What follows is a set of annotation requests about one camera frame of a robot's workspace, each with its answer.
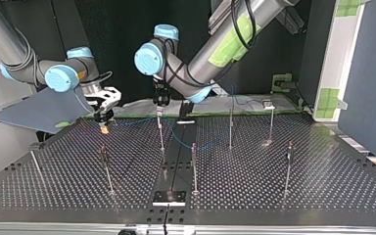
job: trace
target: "metal post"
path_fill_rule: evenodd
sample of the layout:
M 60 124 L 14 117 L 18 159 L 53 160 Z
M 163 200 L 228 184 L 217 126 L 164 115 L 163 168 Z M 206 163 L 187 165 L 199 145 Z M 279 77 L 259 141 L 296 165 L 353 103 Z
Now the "metal post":
M 110 176 L 110 172 L 109 172 L 109 168 L 106 167 L 106 174 L 108 175 L 108 180 L 109 180 L 109 186 L 110 186 L 110 194 L 114 194 L 115 193 L 115 190 L 113 189 L 113 184 L 112 184 L 112 179 L 111 179 L 111 176 Z
M 24 42 L 0 12 L 0 60 L 8 65 L 18 65 L 25 57 Z
M 197 146 L 195 143 L 192 144 L 192 167 L 194 168 L 194 195 L 200 194 L 197 185 Z
M 273 102 L 270 99 L 264 99 L 261 101 L 261 104 L 263 105 L 263 108 L 267 111 L 271 110 L 270 113 L 270 129 L 268 132 L 268 139 L 264 143 L 265 146 L 269 146 L 272 142 L 272 134 L 273 134 L 273 122 L 274 122 L 274 110 L 276 109 L 273 106 Z
M 289 187 L 289 177 L 290 177 L 290 171 L 291 166 L 294 162 L 295 157 L 295 148 L 293 141 L 289 141 L 288 150 L 286 153 L 286 158 L 288 160 L 288 171 L 286 173 L 286 183 L 285 183 L 285 193 L 284 193 L 284 199 L 286 199 L 287 195 L 289 194 L 288 187 Z
M 271 110 L 271 118 L 270 118 L 270 132 L 268 134 L 268 141 L 271 143 L 271 136 L 273 132 L 273 121 L 274 121 L 274 108 Z
M 164 108 L 157 106 L 157 121 L 158 121 L 158 129 L 160 130 L 160 137 L 161 137 L 161 151 L 165 152 L 165 146 L 164 146 L 164 134 L 163 134 L 163 127 L 161 123 L 161 117 L 164 114 Z
M 105 144 L 103 144 L 102 148 L 100 149 L 100 161 L 102 162 L 102 167 L 105 169 L 106 176 L 108 177 L 109 187 L 110 187 L 109 194 L 114 195 L 115 189 L 113 188 L 112 177 L 109 172 L 109 156 L 108 156 L 108 151 L 107 151 L 107 147 Z
M 232 134 L 232 131 L 233 131 L 233 111 L 230 109 L 230 145 L 229 145 L 229 148 L 230 150 L 233 148 L 233 134 Z
M 29 152 L 31 153 L 31 156 L 32 156 L 33 162 L 34 162 L 34 164 L 35 164 L 35 167 L 36 167 L 36 169 L 38 170 L 39 175 L 41 176 L 41 180 L 42 180 L 42 182 L 43 182 L 44 185 L 45 185 L 44 175 L 42 174 L 41 166 L 39 166 L 39 163 L 38 163 L 38 160 L 37 160 L 37 158 L 36 158 L 36 156 L 35 156 L 35 153 L 34 153 L 32 150 L 29 151 Z

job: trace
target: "white cable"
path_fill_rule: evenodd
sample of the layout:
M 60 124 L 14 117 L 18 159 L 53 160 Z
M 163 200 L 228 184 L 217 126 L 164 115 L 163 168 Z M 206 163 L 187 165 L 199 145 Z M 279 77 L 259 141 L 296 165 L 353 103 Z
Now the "white cable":
M 89 109 L 87 109 L 87 107 L 81 102 L 80 98 L 77 96 L 77 93 L 75 93 L 75 89 L 73 90 L 73 92 L 74 92 L 74 96 L 77 99 L 78 103 L 80 103 L 81 107 L 84 108 L 84 110 L 86 110 L 89 114 L 93 114 L 94 111 L 90 111 Z
M 25 59 L 23 60 L 22 63 L 18 64 L 18 65 L 7 65 L 5 64 L 4 62 L 1 61 L 2 65 L 5 67 L 5 69 L 7 69 L 7 71 L 21 71 L 23 69 L 25 69 L 29 63 L 31 62 L 31 60 L 33 60 L 33 66 L 32 66 L 32 75 L 33 75 L 33 82 L 35 84 L 35 87 L 38 87 L 38 78 L 36 77 L 36 71 L 37 71 L 37 62 L 38 62 L 38 59 L 36 57 L 36 54 L 35 54 L 35 51 L 31 48 L 28 40 L 26 39 L 26 37 L 24 36 L 24 34 L 18 30 L 16 28 L 18 34 L 21 36 L 21 38 L 23 39 L 23 42 L 26 46 L 26 56 L 25 56 Z
M 97 80 L 97 82 L 102 82 L 104 80 L 109 79 L 113 75 L 112 71 L 106 71 L 100 75 L 100 79 Z

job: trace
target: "green tape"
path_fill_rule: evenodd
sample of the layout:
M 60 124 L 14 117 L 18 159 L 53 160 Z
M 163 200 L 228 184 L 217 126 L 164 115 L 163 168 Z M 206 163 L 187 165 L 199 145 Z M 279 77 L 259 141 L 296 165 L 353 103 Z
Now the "green tape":
M 322 88 L 316 108 L 316 118 L 333 118 L 338 107 L 339 89 Z
M 249 42 L 252 39 L 253 34 L 252 22 L 249 18 L 241 16 L 237 20 L 237 24 L 239 26 L 243 38 L 246 42 Z M 256 25 L 256 27 L 257 32 L 259 32 L 261 27 L 259 25 Z M 241 58 L 243 58 L 246 52 L 247 48 L 243 46 L 237 35 L 235 28 L 233 27 L 227 33 L 227 35 L 225 35 L 224 39 L 212 53 L 212 55 L 209 58 L 209 62 L 217 67 L 224 68 L 231 61 L 238 61 Z
M 341 0 L 338 5 L 337 14 L 335 15 L 335 17 L 342 18 L 356 16 L 359 5 L 360 0 Z
M 67 126 L 71 126 L 74 124 L 74 121 L 73 122 L 68 122 L 68 121 L 62 121 L 62 122 L 59 122 L 55 125 L 56 128 L 59 128 L 59 129 L 63 129 Z

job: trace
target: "metal rod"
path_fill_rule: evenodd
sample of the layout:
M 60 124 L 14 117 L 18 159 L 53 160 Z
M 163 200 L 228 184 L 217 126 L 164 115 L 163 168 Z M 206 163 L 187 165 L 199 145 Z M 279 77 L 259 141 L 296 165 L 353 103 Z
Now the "metal rod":
M 105 144 L 102 145 L 100 149 L 100 161 L 102 162 L 102 166 L 106 171 L 106 176 L 108 177 L 109 187 L 110 187 L 110 194 L 115 193 L 115 189 L 113 188 L 112 177 L 109 172 L 109 156 L 108 150 Z
M 41 167 L 39 166 L 38 160 L 37 160 L 37 158 L 36 158 L 36 156 L 35 156 L 35 154 L 34 154 L 34 152 L 33 152 L 32 150 L 29 151 L 29 152 L 30 152 L 31 155 L 32 155 L 32 159 L 33 159 L 33 162 L 34 162 L 34 164 L 35 164 L 35 167 L 36 167 L 36 169 L 38 170 L 39 175 L 41 176 L 41 180 L 42 180 L 42 182 L 43 182 L 44 185 L 45 185 L 44 175 L 42 174 Z
M 232 134 L 232 130 L 233 130 L 233 110 L 230 109 L 230 150 L 233 148 L 233 134 Z
M 198 195 L 200 192 L 198 191 L 197 185 L 197 146 L 195 143 L 192 144 L 192 167 L 194 168 L 194 195 Z
M 160 136 L 161 136 L 161 151 L 164 152 L 165 151 L 164 134 L 163 134 L 163 128 L 162 128 L 162 124 L 161 124 L 161 117 L 158 116 L 157 119 L 158 119 L 158 129 L 160 130 Z
M 273 132 L 273 121 L 274 121 L 274 109 L 271 110 L 271 118 L 270 118 L 270 132 L 268 133 L 268 141 L 271 143 L 271 137 Z
M 112 184 L 112 179 L 111 179 L 111 176 L 110 176 L 110 172 L 109 172 L 109 168 L 106 167 L 106 174 L 108 175 L 108 179 L 109 179 L 109 186 L 111 188 L 111 193 L 114 194 L 115 193 L 115 190 L 113 188 L 113 184 Z
M 24 42 L 0 12 L 0 60 L 8 65 L 18 65 L 25 57 Z
M 285 183 L 284 199 L 286 199 L 286 197 L 287 197 L 287 195 L 289 193 L 288 187 L 289 187 L 290 171 L 291 171 L 291 167 L 292 167 L 292 164 L 293 164 L 294 158 L 295 158 L 295 147 L 294 147 L 293 141 L 289 141 L 288 150 L 286 152 L 286 158 L 288 160 L 288 171 L 286 173 L 286 183 Z
M 285 198 L 286 198 L 287 194 L 289 193 L 288 187 L 289 187 L 290 173 L 291 173 L 291 164 L 290 164 L 290 162 L 288 162 L 288 171 L 286 173 L 286 183 L 285 183 Z

